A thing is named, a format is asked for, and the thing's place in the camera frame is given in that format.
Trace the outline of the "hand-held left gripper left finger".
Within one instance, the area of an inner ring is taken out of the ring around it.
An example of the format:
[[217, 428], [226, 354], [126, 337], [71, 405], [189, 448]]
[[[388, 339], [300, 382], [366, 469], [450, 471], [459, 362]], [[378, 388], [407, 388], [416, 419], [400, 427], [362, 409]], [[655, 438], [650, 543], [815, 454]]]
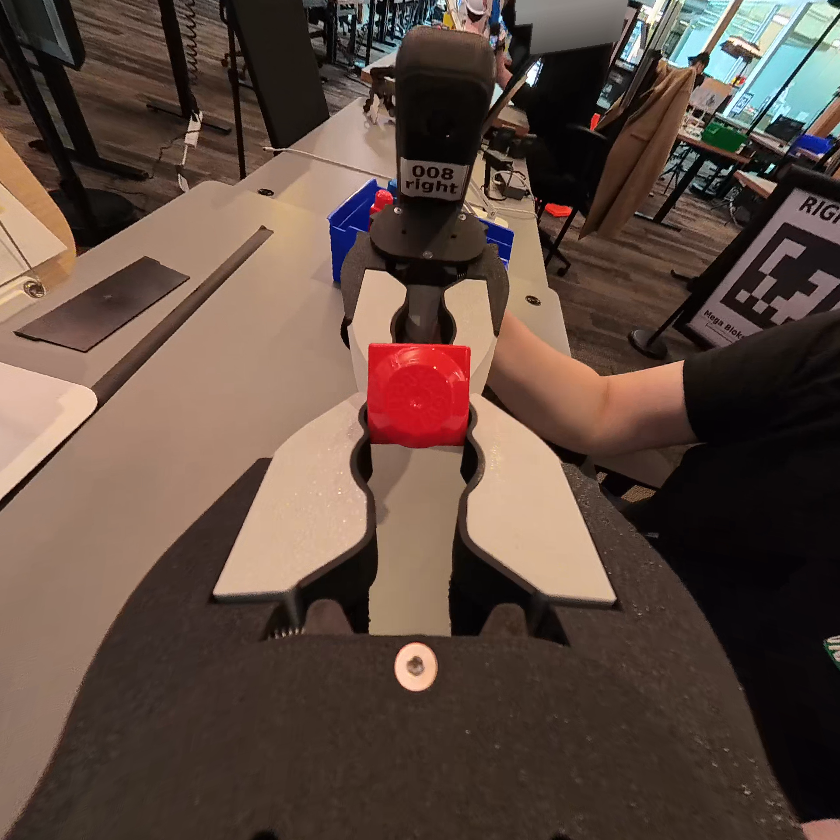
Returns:
[[274, 602], [289, 617], [368, 602], [377, 574], [366, 401], [354, 394], [273, 455], [213, 588], [217, 602]]

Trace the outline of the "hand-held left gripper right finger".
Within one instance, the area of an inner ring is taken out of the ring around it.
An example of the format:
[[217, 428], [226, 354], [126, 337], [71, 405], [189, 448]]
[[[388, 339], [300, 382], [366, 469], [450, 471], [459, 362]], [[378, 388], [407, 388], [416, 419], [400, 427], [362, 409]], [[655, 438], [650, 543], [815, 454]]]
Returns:
[[560, 458], [484, 396], [470, 398], [458, 502], [466, 561], [490, 577], [476, 598], [508, 590], [527, 605], [614, 607], [613, 586]]

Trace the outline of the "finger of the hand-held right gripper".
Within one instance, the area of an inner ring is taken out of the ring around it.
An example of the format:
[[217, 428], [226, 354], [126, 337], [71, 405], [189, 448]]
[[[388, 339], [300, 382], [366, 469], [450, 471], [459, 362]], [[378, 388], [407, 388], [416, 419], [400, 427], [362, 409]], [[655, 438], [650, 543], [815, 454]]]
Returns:
[[406, 304], [406, 287], [388, 272], [367, 269], [348, 326], [357, 392], [368, 392], [370, 347], [393, 344], [396, 317]]
[[469, 348], [470, 393], [481, 395], [497, 347], [486, 282], [465, 279], [446, 288], [444, 310], [454, 326], [452, 344]]

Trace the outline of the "blue plastic bin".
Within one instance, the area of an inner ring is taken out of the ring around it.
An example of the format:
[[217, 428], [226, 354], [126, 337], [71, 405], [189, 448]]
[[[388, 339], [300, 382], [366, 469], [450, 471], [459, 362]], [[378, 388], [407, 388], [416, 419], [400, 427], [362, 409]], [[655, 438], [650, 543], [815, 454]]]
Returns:
[[[367, 233], [370, 225], [370, 210], [378, 193], [385, 189], [375, 178], [363, 184], [354, 194], [327, 216], [332, 259], [332, 281], [340, 284], [343, 262], [349, 254], [358, 233]], [[505, 267], [509, 266], [515, 234], [506, 224], [489, 220], [484, 211], [475, 210], [486, 229], [486, 241], [496, 245], [499, 257]]]

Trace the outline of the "person's right forearm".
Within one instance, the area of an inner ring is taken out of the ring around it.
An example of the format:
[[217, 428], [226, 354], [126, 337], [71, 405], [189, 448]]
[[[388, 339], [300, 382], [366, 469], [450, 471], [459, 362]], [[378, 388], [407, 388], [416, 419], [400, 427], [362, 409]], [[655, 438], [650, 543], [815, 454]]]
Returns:
[[581, 455], [630, 455], [693, 445], [683, 363], [600, 375], [542, 341], [507, 312], [487, 380], [541, 438]]

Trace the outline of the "black office chair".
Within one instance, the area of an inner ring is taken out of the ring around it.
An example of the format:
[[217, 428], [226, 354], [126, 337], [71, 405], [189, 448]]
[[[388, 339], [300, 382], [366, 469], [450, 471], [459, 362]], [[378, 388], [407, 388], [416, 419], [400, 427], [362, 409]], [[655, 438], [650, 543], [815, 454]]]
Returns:
[[560, 277], [564, 277], [571, 267], [571, 262], [561, 253], [560, 245], [574, 219], [589, 213], [610, 148], [609, 140], [600, 132], [580, 125], [567, 125], [559, 143], [549, 143], [535, 136], [526, 153], [537, 221], [541, 221], [550, 204], [570, 208], [570, 215], [554, 241], [549, 241], [548, 236], [540, 232], [542, 245], [549, 249], [544, 265], [548, 266], [554, 258], [559, 259]]

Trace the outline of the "brown coat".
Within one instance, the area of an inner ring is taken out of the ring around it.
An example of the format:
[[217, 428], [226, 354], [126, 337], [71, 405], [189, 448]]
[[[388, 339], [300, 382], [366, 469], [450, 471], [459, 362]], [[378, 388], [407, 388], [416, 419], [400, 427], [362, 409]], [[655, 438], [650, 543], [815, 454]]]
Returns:
[[622, 106], [607, 113], [608, 129], [623, 125], [606, 156], [579, 240], [614, 238], [644, 204], [676, 142], [696, 78], [693, 67], [673, 68], [661, 60], [654, 85], [633, 112]]

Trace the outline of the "person's black shirt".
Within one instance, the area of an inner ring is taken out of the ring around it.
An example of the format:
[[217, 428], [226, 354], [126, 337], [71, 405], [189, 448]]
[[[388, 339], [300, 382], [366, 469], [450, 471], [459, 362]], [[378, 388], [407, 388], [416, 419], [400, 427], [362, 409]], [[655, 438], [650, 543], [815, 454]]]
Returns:
[[839, 321], [688, 358], [698, 445], [635, 517], [686, 584], [803, 823], [838, 819]]

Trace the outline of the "wooden standing desk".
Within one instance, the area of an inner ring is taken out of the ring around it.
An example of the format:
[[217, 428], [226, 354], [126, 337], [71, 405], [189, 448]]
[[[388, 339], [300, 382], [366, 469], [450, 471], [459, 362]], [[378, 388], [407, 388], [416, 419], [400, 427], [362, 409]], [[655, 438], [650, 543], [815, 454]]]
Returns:
[[157, 6], [176, 100], [150, 99], [145, 107], [151, 112], [186, 121], [202, 117], [205, 129], [222, 135], [231, 134], [233, 127], [219, 118], [208, 117], [196, 99], [199, 57], [196, 1], [158, 1]]

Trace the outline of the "black rectangular pad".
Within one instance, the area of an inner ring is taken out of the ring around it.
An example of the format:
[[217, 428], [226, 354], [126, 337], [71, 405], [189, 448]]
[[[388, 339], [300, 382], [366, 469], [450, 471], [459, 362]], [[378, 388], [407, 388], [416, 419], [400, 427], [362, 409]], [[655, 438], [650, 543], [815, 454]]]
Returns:
[[144, 256], [14, 334], [86, 353], [188, 280], [188, 275]]

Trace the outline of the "green plastic bin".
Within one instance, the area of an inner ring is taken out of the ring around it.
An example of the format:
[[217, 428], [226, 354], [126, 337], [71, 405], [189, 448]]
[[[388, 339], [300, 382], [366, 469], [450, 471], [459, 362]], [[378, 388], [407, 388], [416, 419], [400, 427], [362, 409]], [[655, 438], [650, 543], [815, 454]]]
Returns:
[[714, 149], [738, 154], [749, 142], [749, 136], [727, 123], [712, 121], [703, 129], [700, 140]]

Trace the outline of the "black white pattern sign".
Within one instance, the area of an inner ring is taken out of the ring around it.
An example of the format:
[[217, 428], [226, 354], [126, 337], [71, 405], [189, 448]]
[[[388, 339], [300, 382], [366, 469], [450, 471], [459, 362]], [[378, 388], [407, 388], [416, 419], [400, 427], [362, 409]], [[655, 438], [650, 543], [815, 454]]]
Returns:
[[700, 349], [718, 349], [838, 310], [838, 177], [787, 166], [749, 224], [692, 278], [688, 292], [655, 331], [628, 334], [636, 352], [664, 361], [670, 328]]

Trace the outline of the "printed instruction sheet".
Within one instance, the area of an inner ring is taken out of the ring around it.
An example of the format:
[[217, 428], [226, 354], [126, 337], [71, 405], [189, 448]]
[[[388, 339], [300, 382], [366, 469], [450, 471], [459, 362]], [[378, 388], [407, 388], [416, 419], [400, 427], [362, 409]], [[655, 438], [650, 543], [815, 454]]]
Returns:
[[63, 255], [67, 246], [1, 185], [1, 283]]

